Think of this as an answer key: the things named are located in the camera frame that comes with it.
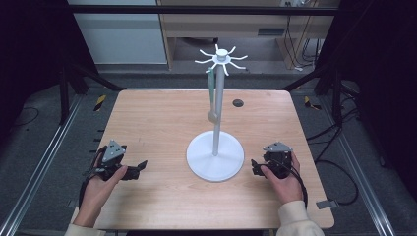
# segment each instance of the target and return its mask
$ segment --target gray floor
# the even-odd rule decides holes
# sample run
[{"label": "gray floor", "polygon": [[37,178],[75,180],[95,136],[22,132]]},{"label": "gray floor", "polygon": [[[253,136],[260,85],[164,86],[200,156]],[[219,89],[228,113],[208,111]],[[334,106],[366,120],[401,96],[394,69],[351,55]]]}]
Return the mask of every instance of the gray floor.
[{"label": "gray floor", "polygon": [[[303,72],[286,70],[274,39],[219,40],[220,47],[230,49],[234,45],[236,52],[233,56],[249,55],[245,62],[236,62],[239,66],[246,66],[248,70],[230,70],[232,75],[226,79],[227,89],[282,88],[312,70],[312,67],[306,67]],[[197,65],[193,61],[196,57],[199,57],[198,60],[205,59],[198,49],[211,53],[214,46],[209,39],[184,38],[178,41],[174,68],[170,71],[158,67],[125,73],[110,70],[103,71],[102,75],[119,86],[131,89],[205,89],[207,79],[202,71],[208,65]],[[312,54],[313,51],[314,48],[310,47],[308,53]],[[25,216],[21,219],[20,235],[25,235],[25,232],[26,235],[62,235],[72,216],[74,209],[68,204],[78,197],[83,180],[82,173],[89,167],[92,152],[97,149],[97,141],[102,136],[102,130],[105,129],[117,98],[116,91],[104,88],[90,79],[87,79],[87,82],[90,85],[88,94],[73,96],[71,93],[73,100],[81,100],[77,115],[63,143],[53,155],[53,161],[30,201]],[[315,82],[306,83],[291,92],[306,137],[316,135],[331,125],[326,110],[330,94],[316,96],[313,93]],[[100,111],[93,111],[98,97],[102,94],[106,95],[102,108]],[[310,97],[312,104],[319,104],[324,109],[306,107],[305,96]],[[17,124],[26,123],[34,118],[35,109],[38,116],[26,125],[14,127],[8,141],[0,147],[0,222],[6,219],[18,202],[31,174],[59,128],[58,87],[34,94],[25,107],[28,109],[23,110]],[[347,113],[355,108],[355,104],[352,100],[347,100],[344,107],[343,113]],[[354,204],[332,210],[335,225],[331,229],[325,229],[326,235],[417,235],[415,201],[407,193],[396,172],[380,166],[378,154],[360,120],[353,115],[345,121],[342,134],[330,145],[322,159],[334,161],[352,174],[343,146],[343,139],[348,141],[394,234],[379,232],[370,213],[372,208],[368,206],[367,199],[363,198],[366,195],[361,192]],[[324,142],[327,142],[334,132],[335,130],[309,142],[313,158],[320,154],[326,145]],[[354,186],[344,173],[331,165],[318,164],[317,167],[329,198],[340,202],[353,198]]]}]

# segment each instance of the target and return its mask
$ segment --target white stand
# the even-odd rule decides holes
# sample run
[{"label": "white stand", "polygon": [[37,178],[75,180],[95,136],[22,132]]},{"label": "white stand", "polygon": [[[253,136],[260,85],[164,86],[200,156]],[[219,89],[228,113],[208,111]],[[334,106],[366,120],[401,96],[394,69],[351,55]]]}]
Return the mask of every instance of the white stand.
[{"label": "white stand", "polygon": [[242,58],[233,58],[225,49],[218,49],[216,47],[216,55],[210,55],[204,53],[207,56],[212,56],[212,59],[199,62],[206,63],[213,61],[214,65],[212,69],[217,66],[216,69],[216,89],[215,89],[215,114],[217,121],[214,124],[213,131],[203,132],[197,135],[190,142],[187,148],[187,161],[192,171],[201,178],[211,182],[221,182],[230,179],[236,175],[242,168],[243,161],[245,159],[245,153],[242,145],[233,136],[220,131],[221,123],[221,108],[223,102],[223,89],[224,89],[224,74],[228,76],[225,65],[232,64],[236,68],[245,69],[244,67],[238,67],[231,62],[231,59],[242,60]]}]

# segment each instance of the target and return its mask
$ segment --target white pole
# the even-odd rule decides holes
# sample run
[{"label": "white pole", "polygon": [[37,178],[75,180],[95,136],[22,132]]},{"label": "white pole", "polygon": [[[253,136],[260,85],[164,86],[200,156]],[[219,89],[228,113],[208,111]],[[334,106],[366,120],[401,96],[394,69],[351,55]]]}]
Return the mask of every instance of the white pole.
[{"label": "white pole", "polygon": [[217,115],[217,122],[214,125],[213,141],[212,141],[212,155],[218,155],[218,143],[220,137],[220,123],[221,123],[221,107],[223,105],[223,90],[224,90],[224,69],[221,65],[216,66],[215,73],[215,114]]}]

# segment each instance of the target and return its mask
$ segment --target wooden table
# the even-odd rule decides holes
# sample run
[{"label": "wooden table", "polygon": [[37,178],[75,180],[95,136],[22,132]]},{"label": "wooden table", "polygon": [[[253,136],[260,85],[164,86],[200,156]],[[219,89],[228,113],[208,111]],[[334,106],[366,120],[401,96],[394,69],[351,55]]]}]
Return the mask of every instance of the wooden table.
[{"label": "wooden table", "polygon": [[[232,104],[244,101],[242,107]],[[267,179],[254,176],[251,159],[263,161],[264,146],[291,146],[309,193],[308,213],[322,228],[333,226],[317,169],[290,94],[281,90],[225,90],[221,130],[245,151],[242,169],[210,183],[186,160],[190,141],[212,130],[207,90],[123,90],[100,146],[114,139],[127,146],[123,164],[148,166],[139,180],[121,181],[101,211],[100,229],[271,229],[280,223],[277,200]]]}]

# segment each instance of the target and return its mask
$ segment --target hand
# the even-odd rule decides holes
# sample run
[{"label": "hand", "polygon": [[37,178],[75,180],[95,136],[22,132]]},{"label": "hand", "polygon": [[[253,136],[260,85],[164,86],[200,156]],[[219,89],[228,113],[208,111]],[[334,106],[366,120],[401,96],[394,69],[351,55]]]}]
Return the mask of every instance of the hand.
[{"label": "hand", "polygon": [[119,180],[125,176],[128,166],[123,165],[107,181],[94,176],[89,180],[83,197],[83,203],[73,224],[93,228],[101,213],[101,208],[110,197],[111,192]]},{"label": "hand", "polygon": [[[294,152],[291,152],[292,165],[300,173],[300,162]],[[261,166],[262,172],[269,179],[282,205],[303,199],[301,185],[294,175],[290,174],[285,179],[278,179],[273,172],[266,166]]]}]

